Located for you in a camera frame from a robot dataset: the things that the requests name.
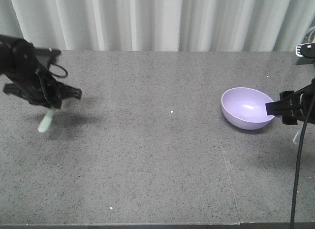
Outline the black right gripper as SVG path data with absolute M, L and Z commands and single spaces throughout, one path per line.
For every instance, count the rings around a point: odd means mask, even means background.
M 280 93 L 280 100 L 266 103 L 266 112 L 269 116 L 280 117 L 285 125 L 296 125 L 298 121 L 306 120 L 309 114 L 308 123 L 315 124 L 315 105 L 311 106 L 315 97 L 315 79 L 302 89 L 302 94 L 294 91 Z

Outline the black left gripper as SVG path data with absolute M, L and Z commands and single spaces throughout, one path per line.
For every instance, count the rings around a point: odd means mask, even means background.
M 0 73 L 12 81 L 5 84 L 3 92 L 31 105 L 56 109 L 61 108 L 63 99 L 81 99 L 81 89 L 58 81 L 53 89 L 53 76 L 36 58 L 35 48 L 22 38 L 0 36 Z

